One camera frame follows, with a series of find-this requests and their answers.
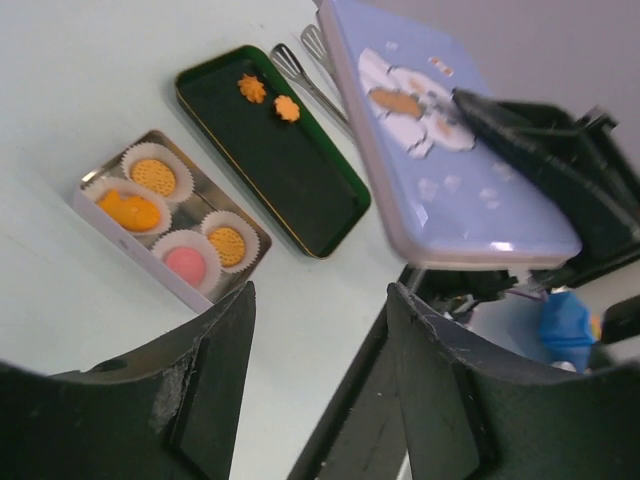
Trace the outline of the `metal tongs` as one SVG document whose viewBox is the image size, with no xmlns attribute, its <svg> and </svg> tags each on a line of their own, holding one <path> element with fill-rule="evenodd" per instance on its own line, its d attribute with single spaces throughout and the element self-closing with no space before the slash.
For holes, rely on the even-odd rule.
<svg viewBox="0 0 640 480">
<path fill-rule="evenodd" d="M 300 34 L 300 42 L 306 52 L 324 68 L 330 78 L 333 78 L 334 68 L 325 47 L 320 28 L 315 24 L 307 25 Z M 269 52 L 269 58 L 284 77 L 307 91 L 347 135 L 350 137 L 353 136 L 345 114 L 311 80 L 296 55 L 286 44 L 278 43 L 275 45 Z"/>
</svg>

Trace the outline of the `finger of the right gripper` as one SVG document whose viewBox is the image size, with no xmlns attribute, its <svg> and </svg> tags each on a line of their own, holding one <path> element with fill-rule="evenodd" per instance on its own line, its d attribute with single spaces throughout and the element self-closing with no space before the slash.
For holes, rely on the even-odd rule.
<svg viewBox="0 0 640 480">
<path fill-rule="evenodd" d="M 462 88 L 454 90 L 453 101 L 468 126 L 565 213 L 639 213 L 639 191 L 628 166 L 562 109 Z"/>
</svg>

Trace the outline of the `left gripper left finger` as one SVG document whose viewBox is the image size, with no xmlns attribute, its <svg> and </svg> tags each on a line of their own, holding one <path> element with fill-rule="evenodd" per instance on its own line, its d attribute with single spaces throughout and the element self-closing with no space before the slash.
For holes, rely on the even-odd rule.
<svg viewBox="0 0 640 480">
<path fill-rule="evenodd" d="M 85 371 L 1 367 L 5 479 L 225 479 L 256 320 L 252 283 Z"/>
</svg>

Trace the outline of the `brown flower cookie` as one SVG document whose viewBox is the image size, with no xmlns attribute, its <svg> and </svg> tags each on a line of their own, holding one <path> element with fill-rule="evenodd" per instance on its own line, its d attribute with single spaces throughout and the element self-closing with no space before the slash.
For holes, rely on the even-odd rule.
<svg viewBox="0 0 640 480">
<path fill-rule="evenodd" d="M 295 123 L 300 119 L 300 107 L 291 97 L 279 95 L 274 99 L 273 105 L 281 120 Z"/>
</svg>

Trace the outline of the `silver tin lid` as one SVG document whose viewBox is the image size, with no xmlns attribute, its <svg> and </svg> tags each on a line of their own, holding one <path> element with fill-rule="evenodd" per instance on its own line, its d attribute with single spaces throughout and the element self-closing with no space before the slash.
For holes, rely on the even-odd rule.
<svg viewBox="0 0 640 480">
<path fill-rule="evenodd" d="M 581 250 L 561 210 L 464 123 L 455 88 L 486 93 L 450 35 L 362 1 L 317 19 L 390 245 L 432 269 L 557 267 Z"/>
</svg>

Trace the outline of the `round orange cookie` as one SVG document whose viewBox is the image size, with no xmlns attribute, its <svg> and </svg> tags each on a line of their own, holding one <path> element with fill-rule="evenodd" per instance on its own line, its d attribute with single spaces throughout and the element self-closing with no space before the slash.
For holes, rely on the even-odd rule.
<svg viewBox="0 0 640 480">
<path fill-rule="evenodd" d="M 130 177 L 135 183 L 164 197 L 169 197 L 176 189 L 173 170 L 157 159 L 137 161 L 130 169 Z"/>
<path fill-rule="evenodd" d="M 219 227 L 209 233 L 208 241 L 217 250 L 223 267 L 240 264 L 246 255 L 246 242 L 234 228 Z"/>
</svg>

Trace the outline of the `pink round cookie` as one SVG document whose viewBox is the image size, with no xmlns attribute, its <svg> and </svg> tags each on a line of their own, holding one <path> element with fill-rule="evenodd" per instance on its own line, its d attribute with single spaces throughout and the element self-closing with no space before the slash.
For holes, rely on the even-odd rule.
<svg viewBox="0 0 640 480">
<path fill-rule="evenodd" d="M 197 288 L 201 285 L 206 272 L 204 257 L 195 249 L 176 247 L 164 257 L 165 265 L 184 282 Z"/>
</svg>

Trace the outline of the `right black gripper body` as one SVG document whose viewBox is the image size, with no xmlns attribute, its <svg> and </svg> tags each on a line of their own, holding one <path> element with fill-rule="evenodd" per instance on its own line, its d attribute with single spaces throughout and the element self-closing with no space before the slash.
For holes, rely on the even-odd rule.
<svg viewBox="0 0 640 480">
<path fill-rule="evenodd" d="M 557 359 L 579 366 L 584 320 L 568 320 L 554 288 L 577 286 L 639 256 L 639 179 L 611 139 L 614 120 L 596 111 L 572 118 L 557 106 L 526 102 L 463 102 L 453 113 L 429 109 L 436 142 L 456 149 L 486 142 L 498 155 L 493 167 L 503 183 L 523 175 L 567 217 L 580 252 L 563 265 L 532 272 L 547 307 L 541 335 Z"/>
</svg>

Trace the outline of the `orange pineapple cookie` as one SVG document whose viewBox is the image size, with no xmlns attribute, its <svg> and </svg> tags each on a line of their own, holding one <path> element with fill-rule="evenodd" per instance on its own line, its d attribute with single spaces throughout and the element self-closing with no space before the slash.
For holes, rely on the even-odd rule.
<svg viewBox="0 0 640 480">
<path fill-rule="evenodd" d="M 140 196 L 121 197 L 117 190 L 109 190 L 97 205 L 116 223 L 132 232 L 146 232 L 160 222 L 159 209 Z"/>
</svg>

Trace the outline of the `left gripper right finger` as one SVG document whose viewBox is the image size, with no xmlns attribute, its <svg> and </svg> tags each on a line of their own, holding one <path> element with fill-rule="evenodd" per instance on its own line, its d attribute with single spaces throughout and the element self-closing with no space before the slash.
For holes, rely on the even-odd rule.
<svg viewBox="0 0 640 480">
<path fill-rule="evenodd" d="M 635 479 L 639 366 L 571 373 L 501 348 L 401 284 L 387 324 L 417 479 Z"/>
</svg>

